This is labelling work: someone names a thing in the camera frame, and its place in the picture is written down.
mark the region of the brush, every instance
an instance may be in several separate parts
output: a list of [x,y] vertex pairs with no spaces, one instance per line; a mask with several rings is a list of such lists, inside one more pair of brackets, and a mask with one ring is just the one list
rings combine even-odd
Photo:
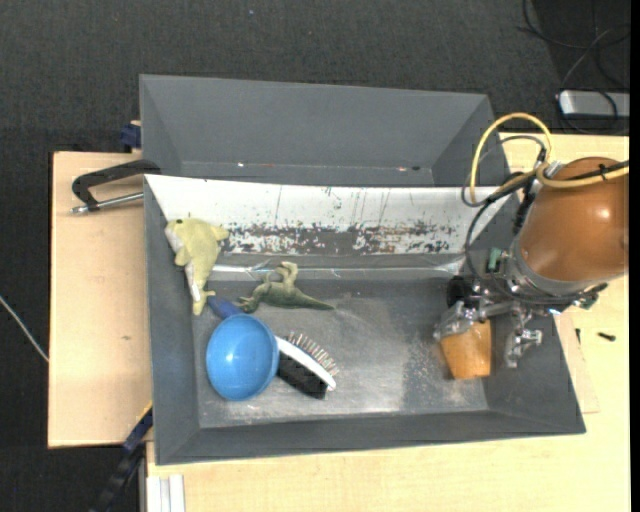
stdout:
[[[235,304],[217,296],[207,297],[207,303],[220,318],[246,315]],[[288,339],[274,336],[279,362],[277,375],[298,391],[323,399],[327,391],[336,388],[333,378],[338,367],[329,354],[304,334],[291,332]]]

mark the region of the wooden table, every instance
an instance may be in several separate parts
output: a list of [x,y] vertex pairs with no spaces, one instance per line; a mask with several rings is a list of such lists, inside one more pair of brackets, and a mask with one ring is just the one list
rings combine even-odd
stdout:
[[[554,141],[555,158],[565,162],[629,153],[628,138]],[[535,159],[527,141],[505,150],[512,170]],[[121,443],[151,399],[142,204],[69,214],[79,204],[70,189],[76,176],[136,158],[54,157],[51,448]],[[99,190],[111,197],[139,188],[132,179]],[[630,509],[628,279],[611,283],[590,311],[567,311],[558,325],[587,413],[585,435],[162,467],[148,449],[148,474],[183,474],[189,511]]]

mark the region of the blue bowl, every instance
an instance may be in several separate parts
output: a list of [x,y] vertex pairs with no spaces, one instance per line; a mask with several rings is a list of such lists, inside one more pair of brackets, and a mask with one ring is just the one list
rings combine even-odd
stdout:
[[250,315],[223,320],[207,345],[209,382],[227,400],[247,400],[262,393],[273,380],[278,363],[273,333]]

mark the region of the white wire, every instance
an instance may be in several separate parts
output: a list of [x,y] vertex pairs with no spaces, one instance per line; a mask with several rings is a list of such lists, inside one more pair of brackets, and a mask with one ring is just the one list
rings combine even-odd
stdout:
[[40,345],[38,345],[38,342],[33,337],[33,335],[29,332],[29,329],[27,329],[27,326],[24,325],[24,322],[22,321],[22,319],[13,310],[13,308],[11,306],[9,306],[9,304],[7,304],[7,301],[4,300],[2,295],[0,295],[0,304],[2,304],[5,307],[5,309],[9,312],[9,314],[15,319],[15,321],[18,322],[18,325],[20,326],[20,328],[22,329],[24,334],[27,336],[27,338],[29,339],[31,344],[35,347],[35,349],[38,351],[38,353],[42,356],[42,359],[44,359],[48,363],[49,362],[49,356],[47,356],[45,351],[42,350],[42,347],[40,347]]

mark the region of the bristles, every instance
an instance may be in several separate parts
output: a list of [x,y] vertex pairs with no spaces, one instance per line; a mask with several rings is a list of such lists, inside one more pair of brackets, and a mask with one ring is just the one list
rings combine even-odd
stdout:
[[327,370],[327,373],[332,377],[340,371],[335,361],[329,356],[327,351],[305,334],[298,334],[291,331],[287,337],[287,341],[313,357],[316,362]]

